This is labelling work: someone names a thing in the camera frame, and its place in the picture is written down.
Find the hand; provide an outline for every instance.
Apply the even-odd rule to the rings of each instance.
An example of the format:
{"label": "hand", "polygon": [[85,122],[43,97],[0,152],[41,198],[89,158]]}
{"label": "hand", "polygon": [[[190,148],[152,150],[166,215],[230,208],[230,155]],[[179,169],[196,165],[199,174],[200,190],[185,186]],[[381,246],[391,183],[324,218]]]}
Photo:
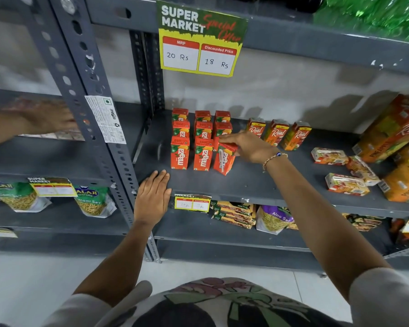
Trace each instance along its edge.
{"label": "hand", "polygon": [[157,176],[154,171],[146,180],[142,181],[135,201],[135,223],[153,228],[168,209],[171,188],[167,189],[170,174],[165,170]]}
{"label": "hand", "polygon": [[240,131],[236,134],[226,134],[220,137],[221,143],[236,143],[237,153],[252,163],[263,164],[271,156],[278,153],[278,148],[261,140],[250,131]]}
{"label": "hand", "polygon": [[17,109],[15,112],[25,119],[24,134],[47,134],[77,129],[73,114],[63,101],[40,101],[34,106]]}

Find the white sleeve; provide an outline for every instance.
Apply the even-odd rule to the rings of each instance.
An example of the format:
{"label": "white sleeve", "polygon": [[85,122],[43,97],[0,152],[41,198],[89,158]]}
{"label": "white sleeve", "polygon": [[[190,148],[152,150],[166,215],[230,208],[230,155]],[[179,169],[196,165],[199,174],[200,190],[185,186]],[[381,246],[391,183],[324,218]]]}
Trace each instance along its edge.
{"label": "white sleeve", "polygon": [[355,327],[409,327],[409,281],[393,269],[362,273],[350,287]]}
{"label": "white sleeve", "polygon": [[41,327],[94,327],[111,306],[87,294],[75,294],[53,312]]}

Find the person's left hand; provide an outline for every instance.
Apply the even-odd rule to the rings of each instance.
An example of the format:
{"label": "person's left hand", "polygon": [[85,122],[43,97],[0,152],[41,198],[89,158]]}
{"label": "person's left hand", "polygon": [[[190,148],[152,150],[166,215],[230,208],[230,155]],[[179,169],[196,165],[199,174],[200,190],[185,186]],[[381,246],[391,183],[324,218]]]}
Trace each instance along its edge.
{"label": "person's left hand", "polygon": [[142,181],[135,200],[135,221],[153,228],[168,209],[171,188],[167,189],[170,174],[162,170],[154,171]]}

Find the gold bracelet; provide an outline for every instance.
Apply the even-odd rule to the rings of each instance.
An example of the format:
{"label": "gold bracelet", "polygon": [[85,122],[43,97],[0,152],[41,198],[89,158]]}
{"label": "gold bracelet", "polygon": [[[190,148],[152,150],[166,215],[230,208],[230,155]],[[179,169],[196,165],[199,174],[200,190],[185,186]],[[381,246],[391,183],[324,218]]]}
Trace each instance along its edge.
{"label": "gold bracelet", "polygon": [[287,158],[288,158],[288,154],[285,154],[285,153],[277,153],[277,154],[275,154],[275,155],[272,155],[269,159],[267,159],[265,162],[264,162],[264,164],[262,164],[262,169],[263,169],[263,172],[262,173],[265,173],[267,170],[265,169],[265,166],[267,166],[267,163],[270,161],[270,160],[272,160],[274,157],[280,157],[280,156],[286,156]]}

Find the orange juice carton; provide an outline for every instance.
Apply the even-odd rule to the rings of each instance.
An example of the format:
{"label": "orange juice carton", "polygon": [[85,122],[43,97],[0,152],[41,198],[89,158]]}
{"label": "orange juice carton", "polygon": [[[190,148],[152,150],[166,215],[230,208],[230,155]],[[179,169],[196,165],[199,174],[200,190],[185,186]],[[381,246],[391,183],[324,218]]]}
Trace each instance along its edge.
{"label": "orange juice carton", "polygon": [[296,121],[285,135],[282,147],[285,150],[297,150],[311,130],[312,127],[308,122]]}
{"label": "orange juice carton", "polygon": [[233,143],[219,143],[218,144],[218,153],[215,158],[214,169],[223,175],[227,175],[232,169],[232,165],[235,158],[235,151],[238,149],[238,146]]}
{"label": "orange juice carton", "polygon": [[197,110],[195,112],[195,121],[211,121],[211,112],[208,110]]}
{"label": "orange juice carton", "polygon": [[267,123],[262,118],[250,118],[245,130],[261,137]]}
{"label": "orange juice carton", "polygon": [[409,142],[409,98],[398,95],[365,130],[353,151],[366,163],[379,163]]}
{"label": "orange juice carton", "polygon": [[195,139],[194,170],[209,171],[213,152],[211,139]]}
{"label": "orange juice carton", "polygon": [[171,138],[171,168],[186,170],[188,167],[189,138]]}
{"label": "orange juice carton", "polygon": [[345,165],[349,161],[344,151],[337,149],[314,148],[311,155],[317,164]]}
{"label": "orange juice carton", "polygon": [[289,130],[289,123],[283,119],[273,119],[263,140],[272,146],[277,146]]}
{"label": "orange juice carton", "polygon": [[227,122],[216,122],[214,125],[214,151],[218,149],[220,136],[230,134],[232,132],[232,124]]}
{"label": "orange juice carton", "polygon": [[350,156],[346,166],[353,176],[364,180],[367,186],[375,186],[380,182],[379,177],[359,156]]}
{"label": "orange juice carton", "polygon": [[189,121],[173,121],[173,136],[189,138]]}
{"label": "orange juice carton", "polygon": [[188,109],[173,108],[173,112],[171,114],[172,120],[186,121],[188,120],[188,112]]}
{"label": "orange juice carton", "polygon": [[344,176],[336,173],[326,175],[326,183],[329,191],[349,195],[364,196],[369,193],[364,180],[352,176]]}
{"label": "orange juice carton", "polygon": [[409,201],[409,160],[384,177],[379,187],[389,201]]}
{"label": "orange juice carton", "polygon": [[215,122],[228,123],[230,121],[229,111],[215,111]]}
{"label": "orange juice carton", "polygon": [[195,123],[195,138],[210,139],[212,137],[212,123],[210,121],[197,121]]}

